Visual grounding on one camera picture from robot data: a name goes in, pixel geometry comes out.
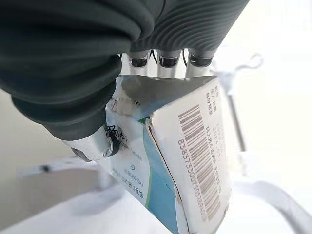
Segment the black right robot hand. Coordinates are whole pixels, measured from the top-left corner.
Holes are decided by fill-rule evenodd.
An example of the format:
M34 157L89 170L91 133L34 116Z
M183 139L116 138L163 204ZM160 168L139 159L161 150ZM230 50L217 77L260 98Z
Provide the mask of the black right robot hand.
M114 155L105 108L122 55L174 70L183 49L208 66L245 0L3 0L0 87L28 119L84 161Z

